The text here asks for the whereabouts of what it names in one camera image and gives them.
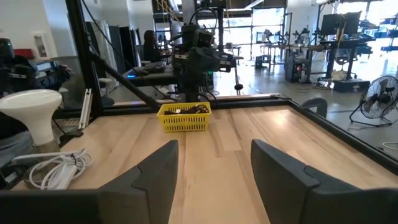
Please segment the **black fan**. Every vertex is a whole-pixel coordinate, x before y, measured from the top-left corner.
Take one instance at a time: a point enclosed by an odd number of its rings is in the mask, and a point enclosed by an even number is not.
[[[359,106],[351,113],[349,119],[352,123],[370,125],[374,127],[386,127],[392,125],[385,116],[396,107],[398,99],[398,80],[390,75],[374,80],[368,90],[361,96]],[[360,110],[369,119],[381,118],[385,121],[382,124],[369,124],[352,119],[353,114]]]

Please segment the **gray floor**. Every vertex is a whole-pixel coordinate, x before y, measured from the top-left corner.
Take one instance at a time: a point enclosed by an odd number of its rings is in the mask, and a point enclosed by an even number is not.
[[[354,63],[353,72],[358,74],[358,78],[371,81],[382,75],[398,77],[398,60],[396,60],[396,58],[397,54],[394,53],[384,54],[383,56],[372,55],[369,60],[368,57],[361,57],[358,62]],[[398,124],[387,128],[348,129],[363,127],[350,124],[348,118],[351,111],[359,104],[360,93],[337,93],[332,90],[316,90],[308,85],[286,83],[283,65],[276,65],[272,67],[269,72],[267,69],[255,70],[254,67],[249,64],[250,63],[242,62],[241,66],[238,68],[239,80],[241,84],[244,85],[244,89],[241,92],[242,95],[283,93],[291,97],[297,103],[303,103],[314,97],[322,97],[328,102],[327,118],[368,144],[381,147],[383,142],[398,141]],[[313,71],[321,71],[325,69],[325,66],[326,63],[319,60],[314,62],[312,69]],[[236,95],[236,91],[233,89],[235,85],[233,73],[218,73],[215,75],[214,82],[215,90],[218,91],[220,95]],[[151,88],[144,88],[143,90],[150,95],[154,93]],[[113,91],[111,97],[117,102],[137,100],[137,98],[124,87],[119,87],[117,90]],[[364,118],[360,112],[356,113],[354,117],[361,121],[369,121]],[[398,111],[393,110],[387,118],[391,121],[397,120]],[[370,122],[378,123],[379,120],[370,120]],[[392,151],[390,149],[385,149],[385,151],[398,158],[398,151]]]

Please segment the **white cable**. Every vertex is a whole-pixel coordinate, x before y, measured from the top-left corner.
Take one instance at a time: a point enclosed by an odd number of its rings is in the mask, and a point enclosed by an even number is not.
[[[86,167],[93,163],[93,158],[86,152],[86,149],[74,152],[53,152],[18,156],[12,160],[12,163],[22,159],[41,157],[52,158],[36,164],[29,173],[29,181],[34,187],[40,190],[62,190],[68,188],[70,181],[79,177],[85,171]],[[33,174],[35,171],[41,170],[49,164],[58,165],[46,174],[43,180],[39,182],[39,185],[37,181],[33,180]]]
[[[389,144],[398,144],[398,142],[384,142],[382,145],[388,149],[398,151],[398,148],[390,147]]]

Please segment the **plastic basket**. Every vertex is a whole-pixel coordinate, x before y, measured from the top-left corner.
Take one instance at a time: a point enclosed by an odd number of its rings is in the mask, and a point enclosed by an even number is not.
[[[164,111],[175,112],[177,109],[187,110],[197,104],[205,105],[209,109],[209,113],[164,115]],[[171,133],[179,131],[205,131],[209,127],[210,114],[209,102],[172,103],[162,105],[157,113],[157,117],[162,123],[163,130],[166,133]]]

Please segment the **wooden tabletop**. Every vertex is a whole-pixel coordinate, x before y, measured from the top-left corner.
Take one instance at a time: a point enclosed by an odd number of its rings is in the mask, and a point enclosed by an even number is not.
[[[62,149],[85,147],[94,158],[70,189],[101,187],[178,140],[173,224],[269,223],[252,174],[252,139],[362,189],[398,187],[397,176],[288,106],[216,110],[207,131],[164,133],[154,114],[140,114],[100,117],[84,133]]]

